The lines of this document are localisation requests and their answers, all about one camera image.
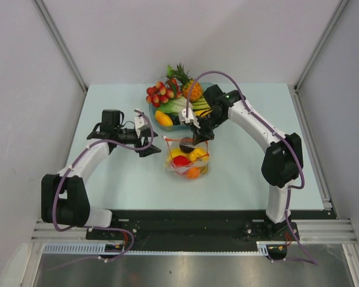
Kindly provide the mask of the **orange fruit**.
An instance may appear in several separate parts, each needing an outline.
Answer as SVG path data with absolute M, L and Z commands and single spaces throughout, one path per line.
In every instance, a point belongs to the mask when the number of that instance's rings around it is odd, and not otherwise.
M 191 167 L 186 172 L 186 178 L 187 179 L 197 179 L 200 176 L 201 168 L 199 167 Z

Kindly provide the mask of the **dark purple mangosteen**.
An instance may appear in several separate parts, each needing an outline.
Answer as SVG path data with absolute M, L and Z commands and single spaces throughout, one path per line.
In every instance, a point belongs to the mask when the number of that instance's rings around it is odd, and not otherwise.
M 193 139 L 184 137 L 179 142 L 179 148 L 182 152 L 189 154 L 194 150 Z

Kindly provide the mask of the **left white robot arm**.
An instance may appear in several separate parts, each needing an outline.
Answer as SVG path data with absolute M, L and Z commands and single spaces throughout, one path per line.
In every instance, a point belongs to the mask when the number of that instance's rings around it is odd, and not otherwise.
M 98 228 L 107 239 L 119 235 L 120 224 L 109 209 L 91 206 L 86 183 L 96 168 L 117 147 L 135 151 L 141 158 L 160 153 L 153 140 L 157 133 L 150 120 L 135 110 L 133 126 L 127 128 L 124 113 L 116 109 L 102 111 L 101 121 L 87 136 L 78 157 L 58 173 L 46 174 L 41 181 L 41 219 L 57 231 L 71 227 Z

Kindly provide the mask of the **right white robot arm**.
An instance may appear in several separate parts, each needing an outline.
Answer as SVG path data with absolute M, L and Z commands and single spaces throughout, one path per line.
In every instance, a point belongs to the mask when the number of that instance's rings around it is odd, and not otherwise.
M 246 131 L 264 152 L 261 174 L 269 184 L 269 202 L 264 233 L 271 240 L 285 234 L 283 222 L 290 216 L 290 189 L 303 179 L 302 140 L 297 133 L 286 134 L 264 119 L 245 99 L 240 90 L 225 93 L 216 84 L 203 94 L 211 111 L 197 116 L 186 107 L 183 122 L 191 127 L 194 144 L 214 139 L 214 129 L 226 121 Z

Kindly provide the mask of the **clear zip top bag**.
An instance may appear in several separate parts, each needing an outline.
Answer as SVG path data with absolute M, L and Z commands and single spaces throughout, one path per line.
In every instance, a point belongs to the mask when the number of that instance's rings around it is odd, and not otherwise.
M 167 147 L 167 155 L 169 154 L 169 151 L 171 149 L 179 148 L 179 143 L 180 143 L 180 140 L 182 139 L 182 138 L 181 139 L 172 139 L 172 138 L 168 138 L 166 136 L 162 136 L 162 138 L 165 141 L 165 144 Z M 191 162 L 191 164 L 189 164 L 188 166 L 175 167 L 171 161 L 169 166 L 165 165 L 166 170 L 170 173 L 173 173 L 177 176 L 187 179 L 185 174 L 188 171 L 188 169 L 191 167 L 199 167 L 199 168 L 201 168 L 201 171 L 200 171 L 200 176 L 197 179 L 199 179 L 203 176 L 206 176 L 209 173 L 209 162 L 210 162 L 209 142 L 206 141 L 206 142 L 202 142 L 198 145 L 194 145 L 194 148 L 202 148 L 206 151 L 206 154 L 204 156 L 202 156 L 201 158 L 199 158 L 197 161 Z

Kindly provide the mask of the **yellow bell pepper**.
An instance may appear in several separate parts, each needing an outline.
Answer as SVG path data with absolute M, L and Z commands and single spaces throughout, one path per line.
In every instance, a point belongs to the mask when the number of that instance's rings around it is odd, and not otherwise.
M 192 150 L 191 153 L 189 153 L 188 158 L 191 162 L 197 161 L 199 158 L 204 156 L 206 154 L 206 151 L 202 148 L 195 148 Z

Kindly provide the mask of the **yellow banana bunch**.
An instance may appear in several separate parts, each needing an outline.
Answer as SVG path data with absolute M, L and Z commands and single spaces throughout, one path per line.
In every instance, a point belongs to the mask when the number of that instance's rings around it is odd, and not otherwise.
M 165 165 L 169 166 L 170 162 L 179 155 L 184 155 L 184 153 L 179 148 L 171 149 L 166 157 Z

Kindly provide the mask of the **red apple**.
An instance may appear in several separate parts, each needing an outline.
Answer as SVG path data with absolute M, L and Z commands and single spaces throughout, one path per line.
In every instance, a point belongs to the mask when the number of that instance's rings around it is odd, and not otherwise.
M 191 161 L 184 155 L 178 155 L 173 158 L 172 163 L 175 167 L 183 167 L 191 164 Z

